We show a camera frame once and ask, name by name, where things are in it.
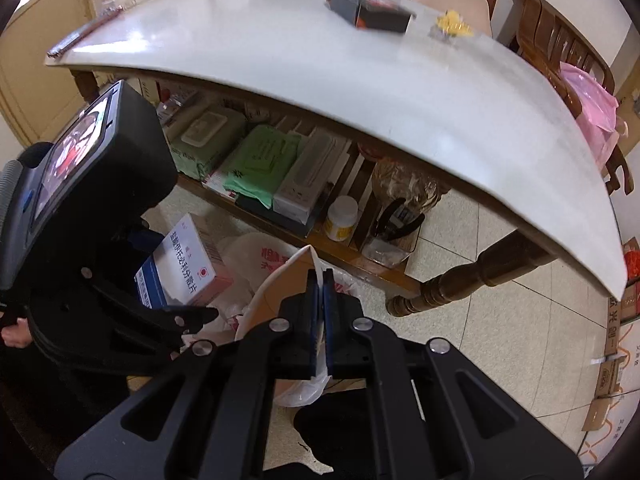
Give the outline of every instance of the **medicine box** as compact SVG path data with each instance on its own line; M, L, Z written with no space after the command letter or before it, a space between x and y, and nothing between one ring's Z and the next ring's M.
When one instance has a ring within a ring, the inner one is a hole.
M136 273L148 308L207 306L233 278L210 238L204 218L185 215Z

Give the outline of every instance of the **wooden cabinet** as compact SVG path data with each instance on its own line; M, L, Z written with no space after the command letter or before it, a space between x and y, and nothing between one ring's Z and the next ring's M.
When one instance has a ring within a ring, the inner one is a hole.
M69 72L44 59L90 19L87 0L31 0L0 36L0 110L23 145L53 140L84 105Z

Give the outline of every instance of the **plastic container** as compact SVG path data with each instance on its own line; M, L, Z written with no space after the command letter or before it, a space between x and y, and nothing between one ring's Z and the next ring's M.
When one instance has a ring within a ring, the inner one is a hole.
M344 241L351 235L357 221L358 202L347 195L339 196L329 207L324 221L324 233L335 242Z

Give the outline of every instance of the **yellow label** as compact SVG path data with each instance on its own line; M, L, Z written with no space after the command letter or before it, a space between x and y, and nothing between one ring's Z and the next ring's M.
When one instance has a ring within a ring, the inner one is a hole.
M337 240L338 242L346 240L351 234L352 229L353 226L335 228L334 223L331 222L329 218L326 218L326 220L324 221L324 232L326 232L329 238L331 238L332 240Z

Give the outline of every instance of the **white box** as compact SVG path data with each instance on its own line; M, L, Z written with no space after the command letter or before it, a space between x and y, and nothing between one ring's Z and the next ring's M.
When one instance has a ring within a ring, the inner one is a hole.
M614 395L640 390L640 319L620 327L616 357L623 357L624 360L618 372L620 386Z
M273 210L306 224L346 145L343 137L315 128L274 194Z
M204 218L187 214L136 273L148 308L207 306L233 278L209 237Z

